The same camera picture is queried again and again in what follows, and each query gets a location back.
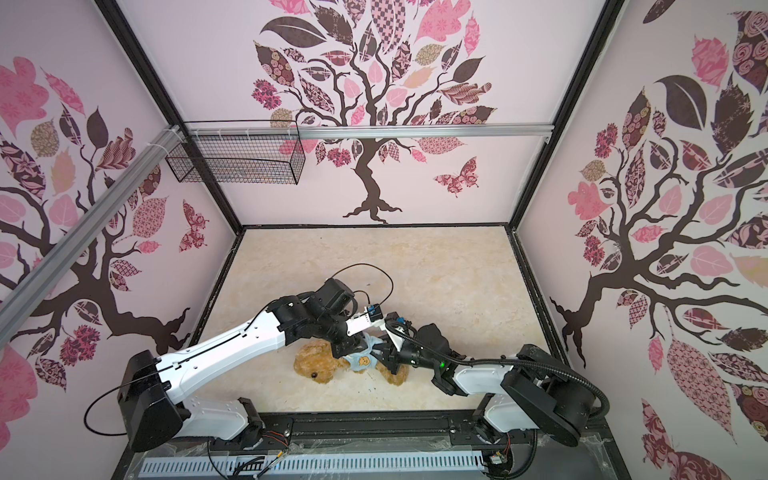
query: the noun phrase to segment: pink leaf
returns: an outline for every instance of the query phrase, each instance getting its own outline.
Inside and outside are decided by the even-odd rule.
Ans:
[[[469,0],[458,0],[456,5],[452,5],[452,0],[436,0],[424,14],[416,40],[431,37],[437,41],[445,41],[447,35],[462,29],[459,18],[469,12],[470,6]]]
[[[675,185],[659,200],[659,210],[664,214],[674,215],[680,209],[682,200],[683,193],[680,191],[680,185]]]
[[[62,195],[54,200],[48,218],[56,225],[73,227],[78,222],[78,208],[69,195]]]
[[[405,88],[395,88],[387,93],[386,100],[389,102],[390,106],[397,108],[406,101],[407,94],[408,91]]]
[[[368,81],[373,85],[379,83],[381,80],[384,80],[384,72],[382,71],[382,68],[379,67],[379,63],[374,61],[371,64],[371,68],[368,69]]]
[[[16,247],[8,242],[0,242],[0,268],[8,268],[16,261]]]
[[[632,237],[640,243],[648,243],[656,240],[663,231],[658,225],[647,225],[635,231]]]
[[[661,345],[661,339],[658,336],[655,336],[654,339],[650,341],[650,345],[648,345],[648,359],[650,359],[650,364],[654,366],[654,370],[658,372],[664,361],[664,348]]]
[[[152,240],[148,240],[146,242],[141,242],[137,245],[137,248],[142,253],[152,253],[160,246],[158,242],[154,242]]]
[[[478,25],[475,16],[469,18],[467,27],[464,30],[464,48],[467,49],[467,56],[472,55],[472,52],[478,47],[480,42],[480,25]]]
[[[692,346],[673,339],[667,352],[667,364],[685,396],[733,436],[725,382],[706,356]]]
[[[41,107],[48,101],[48,90],[35,84],[35,66],[24,57],[14,57],[15,72],[0,65],[0,117],[16,135],[16,126],[24,120],[45,116]]]
[[[690,267],[695,273],[704,276],[717,276],[733,271],[733,265],[725,255],[709,245],[702,245],[694,250]]]
[[[362,118],[366,116],[366,106],[360,105],[352,113],[352,125],[357,125],[362,121]]]
[[[416,161],[420,161],[420,162],[423,162],[423,163],[426,163],[426,161],[427,161],[427,157],[425,157],[422,152],[416,150],[415,148],[413,150],[411,150],[411,156]]]
[[[22,202],[8,195],[0,195],[0,220],[7,223],[18,222],[26,213],[27,209]]]
[[[730,202],[733,195],[723,195],[707,201],[699,209],[699,218],[704,220],[707,225],[715,225],[723,221],[723,218],[730,211]]]
[[[344,79],[344,95],[348,98],[360,95],[360,87],[349,77]]]

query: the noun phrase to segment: black frame edge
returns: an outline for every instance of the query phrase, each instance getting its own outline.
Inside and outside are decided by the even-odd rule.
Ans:
[[[531,203],[531,199],[536,193],[536,188],[538,187],[541,178],[544,176],[544,172],[547,169],[547,165],[549,165],[554,149],[557,147],[558,142],[565,132],[568,120],[571,118],[571,114],[573,113],[579,98],[581,98],[581,92],[584,90],[584,86],[589,80],[594,64],[598,61],[598,58],[600,58],[608,37],[611,36],[616,19],[618,18],[623,5],[624,0],[606,0],[603,5],[603,9],[598,17],[598,22],[592,30],[592,35],[587,42],[587,47],[584,49],[584,53],[581,55],[576,72],[574,72],[571,83],[565,91],[565,96],[563,97],[562,103],[560,103],[558,113],[554,116],[554,129],[552,130],[552,135],[539,152],[534,167],[531,169],[531,173],[525,181],[525,187],[520,195],[520,200],[518,201],[518,204],[515,205],[515,212],[512,214],[512,218],[509,221],[513,230],[520,227],[525,211],[528,209],[528,205]]]
[[[133,29],[128,24],[128,21],[123,15],[120,5],[116,0],[94,0],[104,20],[109,25],[110,29],[114,33],[115,38],[120,42],[121,47],[131,60],[132,65],[136,69],[141,80],[144,82],[144,86],[147,87],[150,95],[154,99],[157,108],[171,125],[177,125],[184,137],[189,137],[189,131],[184,123],[184,120],[179,115],[179,111],[176,109],[173,101],[170,99],[168,91],[163,86],[160,77],[152,67],[149,57],[144,52],[141,44],[136,38]],[[221,190],[221,186],[214,180],[214,176],[208,168],[207,164],[201,160],[203,157],[197,145],[188,141],[184,143],[184,150],[187,151],[187,155],[192,159],[195,168],[200,172],[200,178],[203,179],[205,186],[207,187],[210,195],[214,198],[216,205],[221,210],[222,215],[227,220],[232,231],[239,233],[242,230],[242,225],[237,219],[232,205],[230,204],[227,196]]]
[[[221,271],[219,272],[219,276],[216,278],[216,283],[214,284],[214,289],[210,292],[210,296],[208,297],[208,301],[205,304],[205,308],[203,309],[203,312],[200,315],[200,319],[197,321],[197,325],[194,327],[194,331],[192,332],[192,337],[190,338],[189,345],[197,345],[198,342],[200,342],[200,337],[203,335],[203,330],[205,329],[206,323],[208,323],[208,318],[210,317],[210,313],[214,311],[214,304],[216,303],[216,300],[219,298],[219,293],[221,293],[221,289],[224,286],[224,282],[227,280],[227,275],[230,272],[230,268],[232,268],[232,264],[235,261],[235,257],[237,256],[237,251],[240,249],[240,244],[243,242],[243,238],[245,237],[245,229],[240,230],[240,232],[235,236],[235,241],[232,243],[232,248],[230,249],[229,254],[227,255],[227,259],[224,261],[224,265],[221,267]]]
[[[541,331],[544,333],[544,339],[547,342],[549,353],[565,365],[570,366],[571,362],[568,359],[568,355],[565,353],[565,348],[563,347],[563,343],[558,336],[558,331],[552,322],[552,317],[549,315],[546,301],[544,300],[544,296],[541,295],[541,290],[533,276],[531,264],[528,263],[528,258],[525,256],[525,252],[522,249],[518,233],[509,225],[507,225],[506,230],[507,237],[509,237],[509,244],[512,246],[512,251],[515,253],[515,259],[518,261],[520,274],[525,282],[525,288],[528,290],[528,295],[531,297],[531,303],[533,303],[533,308],[536,311],[538,323],[541,326]]]

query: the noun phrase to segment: tree mural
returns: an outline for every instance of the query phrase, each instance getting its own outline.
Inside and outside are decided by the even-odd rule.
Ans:
[[[732,389],[742,413],[768,441],[768,390],[725,382],[716,369],[747,382],[768,382],[768,373],[741,355],[763,348],[768,333],[740,326],[738,316],[721,322],[707,310],[727,304],[768,315],[759,299],[735,290],[744,282],[768,286],[768,257],[754,252],[768,247],[768,214],[742,218],[768,201],[766,143],[743,142],[750,131],[756,130],[752,138],[765,138],[760,135],[768,131],[765,114],[754,122],[750,101],[750,95],[760,98],[766,92],[768,15],[732,15],[738,24],[732,56],[716,38],[695,38],[694,69],[704,86],[685,75],[662,78],[656,83],[666,91],[665,108],[652,107],[643,89],[621,131],[609,124],[598,133],[598,158],[586,165],[585,181],[568,194],[568,203],[585,220],[575,236],[584,239],[584,259],[591,268],[586,292],[576,310],[551,301],[565,321],[566,346],[571,337],[586,367],[582,330],[596,303],[616,290],[616,308],[627,308],[630,329],[648,318],[648,355],[656,371],[663,366],[666,344],[667,366],[696,407],[733,436]],[[713,104],[705,88],[717,96]],[[675,127],[668,129],[667,120]],[[743,253],[726,255],[734,246]],[[696,294],[679,294],[680,287],[693,287]],[[670,337],[659,328],[664,317]],[[681,333],[709,352],[683,342]]]
[[[279,17],[267,22],[261,31],[279,35],[291,47],[281,51],[254,42],[259,63],[277,87],[258,80],[252,96],[274,110],[273,126],[293,119],[294,114],[299,123],[310,126],[483,124],[495,110],[475,105],[492,85],[469,83],[482,58],[458,61],[472,54],[480,38],[474,16],[462,25],[461,18],[471,7],[469,0],[458,0],[455,5],[452,0],[371,0],[372,20],[367,25],[361,22],[366,0],[310,2],[313,13],[303,0],[270,1],[286,13],[312,15],[324,30],[298,16]],[[414,5],[409,7],[415,9],[413,19],[406,14],[406,2]],[[428,8],[420,12],[421,7]],[[419,16],[413,42],[429,37],[437,43],[424,45],[412,55],[411,40],[403,39],[403,35],[407,24]],[[449,41],[449,36],[461,32],[461,38]],[[307,59],[301,51],[318,45],[328,48],[321,58]],[[298,102],[297,111],[278,108],[286,96]],[[443,101],[455,106],[444,111]],[[465,104],[472,106],[458,107]],[[407,151],[414,160],[426,162],[424,153],[440,155],[463,145],[456,137],[413,140],[418,148],[398,138],[305,141],[303,148],[315,151],[318,164],[325,159],[336,167],[354,162],[353,170],[367,197],[344,217],[368,212],[372,220],[386,223],[379,212],[402,210],[382,198],[371,161],[378,158],[382,162],[400,162],[401,152]],[[287,144],[284,150],[292,149],[293,144]],[[471,171],[465,170],[460,175],[440,175],[434,180],[446,185],[448,192],[458,194],[477,182],[475,162]]]
[[[47,116],[41,107],[49,93],[35,84],[35,66],[28,59],[17,57],[14,66],[15,71],[0,67],[0,116],[15,136],[21,121]],[[0,187],[0,231],[17,240],[0,242],[0,269],[20,271],[14,277],[0,274],[0,284],[10,290],[29,275],[41,257],[53,249],[58,238],[94,205],[97,184],[103,182],[109,188],[114,183],[107,175],[108,170],[125,169],[136,154],[131,145],[131,129],[125,128],[122,136],[109,140],[107,125],[98,108],[86,117],[83,102],[72,88],[60,78],[45,75],[61,101],[61,110],[32,130],[29,143],[37,157],[20,148],[18,139],[0,134],[0,154],[8,167],[8,176],[2,183],[10,185]],[[81,134],[83,125],[86,135]],[[78,169],[76,163],[84,168]],[[88,172],[87,180],[77,181],[82,171]],[[188,309],[163,324],[155,317],[122,312],[116,298],[130,291],[127,277],[141,273],[129,258],[153,253],[160,246],[151,239],[165,216],[167,198],[151,196],[160,181],[161,170],[156,167],[72,265],[74,282],[62,280],[59,285],[69,286],[63,289],[57,286],[57,290],[63,291],[49,296],[35,309],[31,323],[39,326],[20,330],[12,337],[13,341],[22,336],[38,336],[27,358],[35,358],[35,372],[45,382],[66,389],[65,367],[94,358],[97,344],[102,340],[103,325],[112,336],[135,333],[152,337],[158,354],[181,348],[189,336],[178,339],[174,335]],[[191,243],[199,247],[203,241],[199,230],[205,228],[206,220],[186,202],[184,214],[190,232],[184,234],[180,249],[189,243],[184,240],[193,232],[195,238]],[[139,240],[121,243],[131,237]],[[62,333],[64,340],[54,349]]]

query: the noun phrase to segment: pink wall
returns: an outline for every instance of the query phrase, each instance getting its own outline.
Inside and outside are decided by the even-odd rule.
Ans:
[[[13,2],[0,31],[5,297],[165,123],[91,2]],[[111,474],[125,438],[85,408],[134,353],[180,348],[232,240],[202,185],[146,179],[0,353],[4,477]],[[124,428],[111,397],[89,420]]]
[[[631,2],[521,227],[632,478],[765,477],[767,58],[765,2]]]

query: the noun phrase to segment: pink flower decal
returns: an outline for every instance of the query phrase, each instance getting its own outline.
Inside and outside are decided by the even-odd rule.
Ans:
[[[719,87],[728,69],[728,49],[717,38],[694,37],[694,41],[696,44],[690,60],[696,68],[696,76],[704,83]]]
[[[291,13],[294,15],[310,13],[310,10],[306,7],[304,0],[270,0],[270,3],[276,7],[282,8],[285,13]]]
[[[10,346],[0,360],[0,450],[11,439],[6,422],[29,413],[27,400],[38,396],[38,380],[32,366]]]
[[[608,208],[600,199],[600,191],[595,184],[579,182],[578,190],[568,194],[568,204],[576,205],[575,213],[581,220],[590,220]]]
[[[41,107],[48,101],[48,90],[35,84],[35,66],[24,57],[15,57],[16,72],[0,65],[0,117],[16,135],[16,126],[24,120],[45,116]]]

